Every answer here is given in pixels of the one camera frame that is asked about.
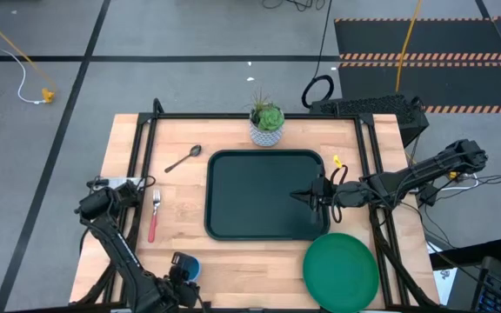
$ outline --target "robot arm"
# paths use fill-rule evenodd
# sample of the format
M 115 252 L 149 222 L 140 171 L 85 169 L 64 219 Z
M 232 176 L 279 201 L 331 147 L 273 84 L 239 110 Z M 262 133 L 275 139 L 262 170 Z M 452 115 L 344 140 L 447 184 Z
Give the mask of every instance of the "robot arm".
M 450 171 L 468 174 L 478 172 L 485 167 L 487 159 L 484 150 L 481 150 L 477 143 L 460 140 L 446 147 L 435 157 L 397 172 L 373 174 L 359 178 L 358 182 L 339 185 L 321 176 L 312 182 L 310 189 L 291 192 L 291 196 L 309 204 L 313 221 L 318 220 L 321 210 L 327 210 L 330 206 L 345 208 L 371 204 L 369 218 L 377 246 L 404 280 L 404 284 L 419 305 L 436 307 L 437 305 L 418 287 L 392 252 L 377 221 L 376 208 L 385 207 L 393 210 L 409 190 L 421 187 Z
M 116 189 L 104 187 L 87 196 L 80 201 L 75 213 L 102 244 L 124 280 L 133 313 L 175 312 L 179 305 L 192 308 L 200 287 L 188 282 L 189 272 L 178 266 L 179 257 L 173 257 L 168 276 L 155 277 L 143 268 L 115 223 L 121 206 L 131 206 L 137 201 L 137 195 L 137 186 L 127 180 Z

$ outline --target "wooden table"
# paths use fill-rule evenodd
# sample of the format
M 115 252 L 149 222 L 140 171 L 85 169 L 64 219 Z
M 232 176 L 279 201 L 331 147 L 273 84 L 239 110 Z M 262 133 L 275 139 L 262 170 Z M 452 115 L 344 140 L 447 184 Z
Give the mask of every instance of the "wooden table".
M 116 115 L 110 133 L 101 175 L 125 176 L 136 128 L 137 115 Z M 394 116 L 375 116 L 376 132 L 384 170 L 407 166 Z M 347 180 L 362 176 L 355 126 L 347 120 L 287 120 L 278 149 L 310 149 L 323 159 L 327 173 L 339 159 L 349 166 Z M 364 127 L 370 168 L 368 130 Z M 192 157 L 165 174 L 164 169 L 187 154 L 194 144 L 203 146 L 199 157 Z M 137 242 L 137 255 L 143 266 L 163 276 L 170 268 L 174 251 L 193 255 L 203 265 L 198 283 L 204 301 L 214 308 L 315 309 L 303 282 L 302 261 L 310 242 L 219 242 L 204 230 L 204 194 L 208 159 L 226 149 L 257 149 L 249 136 L 248 120 L 163 119 L 157 122 L 157 134 L 150 163 L 150 174 L 157 179 L 146 192 L 143 218 Z M 142 166 L 141 148 L 137 173 Z M 148 243 L 152 212 L 152 189 L 160 188 L 162 204 L 158 211 L 156 240 Z M 406 203 L 416 207 L 414 197 Z M 411 208 L 397 207 L 394 212 L 397 238 L 404 266 L 433 301 L 438 302 L 436 284 L 424 242 L 423 226 Z M 373 254 L 374 241 L 366 208 L 343 210 L 343 221 L 331 223 L 330 232 L 342 232 L 361 240 Z M 86 237 L 78 263 L 70 300 L 81 298 L 99 278 L 109 259 L 90 234 Z M 393 302 L 399 303 L 395 272 L 388 263 Z M 381 290 L 369 306 L 384 307 Z

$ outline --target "black keyboard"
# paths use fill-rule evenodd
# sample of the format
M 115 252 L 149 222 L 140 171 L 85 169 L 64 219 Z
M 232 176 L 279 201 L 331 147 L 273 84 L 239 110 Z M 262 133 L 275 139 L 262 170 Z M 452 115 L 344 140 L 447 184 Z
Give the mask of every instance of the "black keyboard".
M 391 95 L 358 100 L 330 99 L 312 103 L 311 113 L 315 114 L 395 114 L 400 124 L 415 122 L 419 108 L 411 104 L 404 95 Z
M 501 312 L 501 281 L 486 275 L 484 278 L 486 285 L 481 288 L 477 312 Z

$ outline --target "succulent plant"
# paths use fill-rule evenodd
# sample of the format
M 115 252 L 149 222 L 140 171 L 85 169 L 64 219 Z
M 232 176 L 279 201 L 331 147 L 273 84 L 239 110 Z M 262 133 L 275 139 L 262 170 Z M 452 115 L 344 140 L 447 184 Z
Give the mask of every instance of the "succulent plant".
M 258 122 L 259 130 L 277 130 L 284 123 L 284 114 L 282 114 L 282 111 L 273 103 L 262 108 L 258 116 L 260 117 L 260 121 Z
M 284 114 L 271 102 L 268 97 L 262 96 L 262 91 L 254 95 L 254 109 L 250 113 L 250 120 L 259 130 L 273 131 L 284 124 Z

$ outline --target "spoon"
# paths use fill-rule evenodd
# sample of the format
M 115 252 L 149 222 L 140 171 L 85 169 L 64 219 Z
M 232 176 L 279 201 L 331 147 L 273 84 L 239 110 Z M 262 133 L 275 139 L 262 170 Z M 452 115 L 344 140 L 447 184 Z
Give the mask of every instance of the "spoon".
M 200 144 L 197 144 L 196 146 L 190 148 L 189 155 L 186 157 L 182 158 L 181 160 L 177 161 L 175 164 L 171 165 L 169 168 L 165 169 L 166 173 L 169 173 L 171 170 L 175 169 L 176 166 L 178 166 L 182 161 L 186 160 L 189 157 L 196 157 L 200 154 L 200 151 L 202 150 L 202 146 Z

